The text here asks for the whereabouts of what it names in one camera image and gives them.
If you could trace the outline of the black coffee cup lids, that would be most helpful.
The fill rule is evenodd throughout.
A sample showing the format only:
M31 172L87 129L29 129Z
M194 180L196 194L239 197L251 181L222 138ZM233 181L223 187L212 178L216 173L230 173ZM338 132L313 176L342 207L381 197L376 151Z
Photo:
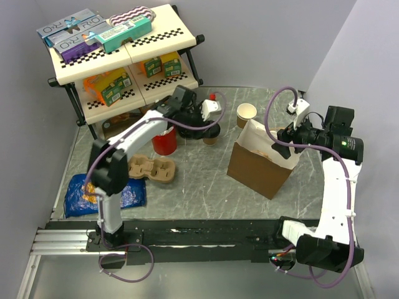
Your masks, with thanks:
M196 135L194 131L186 130L186 129L178 129L178 134L180 137L187 140L194 140Z

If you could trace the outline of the brown pulp cup carrier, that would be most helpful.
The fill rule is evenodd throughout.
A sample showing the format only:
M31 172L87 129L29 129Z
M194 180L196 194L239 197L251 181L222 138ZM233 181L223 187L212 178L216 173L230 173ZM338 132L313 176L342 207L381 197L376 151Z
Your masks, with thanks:
M147 178L151 181L168 184L174 180L176 164L172 159L150 159L135 154L128 162L128 174L133 179Z

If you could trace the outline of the brown paper takeout bag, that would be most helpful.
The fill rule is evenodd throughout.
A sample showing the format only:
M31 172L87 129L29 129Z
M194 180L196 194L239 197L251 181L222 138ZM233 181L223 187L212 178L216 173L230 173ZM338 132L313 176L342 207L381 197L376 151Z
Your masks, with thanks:
M273 144L264 125L249 120L234 142L227 175L260 195L273 199L301 156L291 148L291 157L284 159L272 149Z

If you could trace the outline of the brown paper cups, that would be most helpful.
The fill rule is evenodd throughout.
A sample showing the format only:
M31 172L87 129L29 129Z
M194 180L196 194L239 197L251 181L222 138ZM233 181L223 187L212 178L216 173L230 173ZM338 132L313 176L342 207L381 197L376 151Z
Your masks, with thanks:
M243 129L249 120L256 117L257 109L250 103L242 103L238 106L236 115L237 126Z

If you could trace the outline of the black plastic cup lid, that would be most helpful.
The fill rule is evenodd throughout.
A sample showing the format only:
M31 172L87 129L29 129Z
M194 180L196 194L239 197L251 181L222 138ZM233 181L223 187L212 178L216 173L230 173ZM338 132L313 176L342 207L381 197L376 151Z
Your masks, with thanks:
M220 132L221 132L221 127L218 124L215 124L214 126L208 128L207 130L204 130L203 138L206 139L217 138Z

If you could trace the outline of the brown paper coffee cup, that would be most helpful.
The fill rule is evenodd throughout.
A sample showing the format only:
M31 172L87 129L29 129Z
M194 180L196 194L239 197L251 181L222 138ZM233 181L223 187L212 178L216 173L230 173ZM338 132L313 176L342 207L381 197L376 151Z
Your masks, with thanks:
M213 146L218 140L218 136L213 136L213 137L204 137L203 138L203 143L208 145L208 146Z

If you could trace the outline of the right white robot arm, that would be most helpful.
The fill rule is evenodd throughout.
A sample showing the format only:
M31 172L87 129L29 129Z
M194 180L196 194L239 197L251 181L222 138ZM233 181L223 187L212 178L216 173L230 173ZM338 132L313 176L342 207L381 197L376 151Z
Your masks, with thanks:
M352 265L364 258L359 246L350 252L350 238L354 235L348 219L355 217L355 189L363 162L364 144L352 136L355 112L351 108L329 106L320 129L308 119L308 104L288 104L287 112L294 121L277 132L277 139L299 145L326 147L337 153L321 151L324 172L322 212L318 226L310 230L304 222L281 217L272 241L279 248L293 244L299 263L336 273L343 272L348 260Z

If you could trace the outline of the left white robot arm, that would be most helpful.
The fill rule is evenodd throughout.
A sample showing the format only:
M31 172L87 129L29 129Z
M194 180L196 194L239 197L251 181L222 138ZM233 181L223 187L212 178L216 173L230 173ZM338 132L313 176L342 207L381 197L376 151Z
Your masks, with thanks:
M94 190L84 187L84 193L96 197L99 208L96 233L107 249L117 250L124 243L120 198L129 180L128 162L133 155L172 126L187 131L188 139L217 137L219 121L212 117L222 116L224 109L225 105L216 100L197 101L196 92L179 85L125 131L108 140L94 141L85 179Z

